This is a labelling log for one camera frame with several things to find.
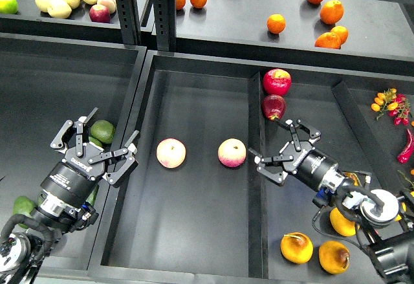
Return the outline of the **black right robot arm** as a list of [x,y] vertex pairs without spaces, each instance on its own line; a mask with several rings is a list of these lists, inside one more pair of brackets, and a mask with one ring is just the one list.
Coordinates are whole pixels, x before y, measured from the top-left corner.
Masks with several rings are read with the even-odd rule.
[[340,171],[338,163],[315,148],[321,133],[301,120],[276,122],[289,131],[291,139],[277,155],[265,157],[250,148],[258,173],[278,186],[292,175],[315,191],[313,203],[323,211],[334,206],[354,224],[355,246],[369,257],[385,283],[413,282],[413,196],[402,190],[396,196],[370,188],[365,173],[363,186]]

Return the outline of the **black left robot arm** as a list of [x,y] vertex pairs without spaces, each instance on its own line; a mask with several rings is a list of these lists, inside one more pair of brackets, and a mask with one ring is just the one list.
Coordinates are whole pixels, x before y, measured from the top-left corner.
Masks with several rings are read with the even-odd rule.
[[88,199],[98,183],[105,180],[117,188],[137,167],[139,131],[123,147],[105,150],[89,138],[96,112],[64,122],[50,143],[63,158],[40,185],[40,205],[12,215],[1,230],[2,283],[33,283],[65,234],[96,222],[98,212]]

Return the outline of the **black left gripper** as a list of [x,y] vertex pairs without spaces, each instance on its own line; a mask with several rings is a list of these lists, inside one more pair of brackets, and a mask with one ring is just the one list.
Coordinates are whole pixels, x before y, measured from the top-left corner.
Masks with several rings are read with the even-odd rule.
[[[100,179],[119,188],[138,166],[135,155],[139,130],[133,131],[124,147],[114,151],[104,152],[103,148],[92,143],[83,145],[97,112],[98,108],[95,107],[87,116],[64,122],[50,147],[65,156],[40,184],[47,193],[74,208],[82,206]],[[75,147],[69,149],[69,141],[73,136]]]

